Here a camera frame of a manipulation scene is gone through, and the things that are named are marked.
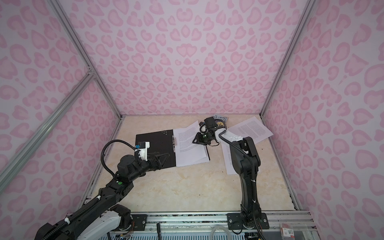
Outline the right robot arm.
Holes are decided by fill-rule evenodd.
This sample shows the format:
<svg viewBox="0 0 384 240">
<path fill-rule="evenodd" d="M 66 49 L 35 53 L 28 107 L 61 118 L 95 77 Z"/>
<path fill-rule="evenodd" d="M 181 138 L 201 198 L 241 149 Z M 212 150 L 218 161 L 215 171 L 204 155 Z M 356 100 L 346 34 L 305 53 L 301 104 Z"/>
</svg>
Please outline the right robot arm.
<svg viewBox="0 0 384 240">
<path fill-rule="evenodd" d="M 257 176 L 261 160 L 251 137 L 242 137 L 230 132 L 223 120 L 214 117 L 206 118 L 199 123 L 193 144 L 210 146 L 212 141 L 217 144 L 229 145 L 232 166 L 240 177 L 242 202 L 240 218 L 247 229 L 262 232 L 262 209 L 258 200 Z"/>
</svg>

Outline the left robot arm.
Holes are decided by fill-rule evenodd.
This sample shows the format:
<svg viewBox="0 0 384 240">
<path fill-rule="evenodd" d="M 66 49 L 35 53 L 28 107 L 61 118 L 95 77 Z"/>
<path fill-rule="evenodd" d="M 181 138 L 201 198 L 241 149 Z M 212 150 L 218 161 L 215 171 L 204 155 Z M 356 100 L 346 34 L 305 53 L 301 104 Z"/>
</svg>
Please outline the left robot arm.
<svg viewBox="0 0 384 240">
<path fill-rule="evenodd" d="M 138 154 L 125 155 L 118 163 L 118 171 L 112 180 L 99 189 L 98 195 L 79 210 L 57 222 L 45 224 L 37 232 L 36 240 L 75 240 L 101 215 L 118 204 L 134 187 L 134 180 L 146 172 L 161 170 L 169 154 L 150 154 L 142 160 Z"/>
</svg>

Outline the blue and black file folder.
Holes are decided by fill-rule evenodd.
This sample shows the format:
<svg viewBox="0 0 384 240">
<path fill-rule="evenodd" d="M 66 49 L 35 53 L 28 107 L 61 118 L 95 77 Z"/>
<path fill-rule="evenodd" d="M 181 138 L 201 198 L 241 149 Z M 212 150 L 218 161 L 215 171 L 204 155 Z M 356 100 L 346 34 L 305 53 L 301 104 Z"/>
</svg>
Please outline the blue and black file folder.
<svg viewBox="0 0 384 240">
<path fill-rule="evenodd" d="M 155 152 L 170 154 L 164 168 L 177 167 L 173 130 L 136 135 L 136 144 L 138 142 L 150 142 L 150 148 L 148 149 L 149 154 Z"/>
</svg>

